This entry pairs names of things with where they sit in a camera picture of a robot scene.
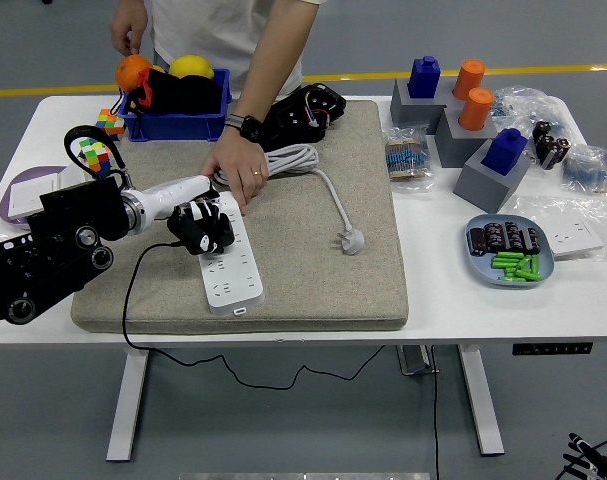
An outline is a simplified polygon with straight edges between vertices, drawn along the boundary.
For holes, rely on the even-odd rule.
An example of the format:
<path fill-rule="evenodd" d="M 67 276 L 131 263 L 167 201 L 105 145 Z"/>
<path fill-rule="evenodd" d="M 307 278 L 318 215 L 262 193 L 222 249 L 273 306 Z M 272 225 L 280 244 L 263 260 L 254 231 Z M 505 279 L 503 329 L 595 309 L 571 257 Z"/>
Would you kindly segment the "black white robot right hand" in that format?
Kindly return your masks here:
<path fill-rule="evenodd" d="M 564 475 L 576 479 L 607 479 L 607 455 L 599 451 L 599 447 L 607 445 L 607 439 L 591 445 L 574 432 L 568 437 L 568 447 L 575 452 L 575 455 L 563 454 L 565 465 L 557 475 L 557 479 L 561 479 Z"/>

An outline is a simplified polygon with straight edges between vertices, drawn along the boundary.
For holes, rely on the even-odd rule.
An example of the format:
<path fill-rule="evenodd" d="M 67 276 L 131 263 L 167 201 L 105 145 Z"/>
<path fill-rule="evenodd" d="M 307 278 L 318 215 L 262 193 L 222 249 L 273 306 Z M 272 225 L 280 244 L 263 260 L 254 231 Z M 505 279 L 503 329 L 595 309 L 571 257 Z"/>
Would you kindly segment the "person's right hand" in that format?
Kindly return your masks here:
<path fill-rule="evenodd" d="M 147 24 L 143 0 L 118 1 L 109 24 L 114 49 L 124 57 L 138 54 Z"/>

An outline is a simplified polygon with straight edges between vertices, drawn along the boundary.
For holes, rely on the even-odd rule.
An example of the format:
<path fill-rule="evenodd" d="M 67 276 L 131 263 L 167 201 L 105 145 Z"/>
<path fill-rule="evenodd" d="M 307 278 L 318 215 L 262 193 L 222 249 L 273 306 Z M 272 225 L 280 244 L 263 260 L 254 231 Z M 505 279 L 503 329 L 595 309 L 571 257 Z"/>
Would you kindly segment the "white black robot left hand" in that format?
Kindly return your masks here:
<path fill-rule="evenodd" d="M 192 255 L 223 253 L 234 241 L 220 194 L 206 176 L 157 185 L 143 191 L 139 200 L 141 228 L 165 220 L 169 231 Z"/>

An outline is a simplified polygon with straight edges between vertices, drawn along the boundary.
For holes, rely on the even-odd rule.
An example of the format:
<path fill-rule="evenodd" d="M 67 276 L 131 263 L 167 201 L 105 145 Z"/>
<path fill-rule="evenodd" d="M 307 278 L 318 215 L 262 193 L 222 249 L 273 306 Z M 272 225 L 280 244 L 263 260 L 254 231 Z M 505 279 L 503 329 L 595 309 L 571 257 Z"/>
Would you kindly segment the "person's left hand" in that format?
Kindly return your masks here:
<path fill-rule="evenodd" d="M 245 215 L 247 205 L 256 197 L 269 178 L 266 157 L 261 146 L 243 138 L 240 132 L 226 126 L 207 156 L 201 174 L 212 177 L 222 173 Z"/>

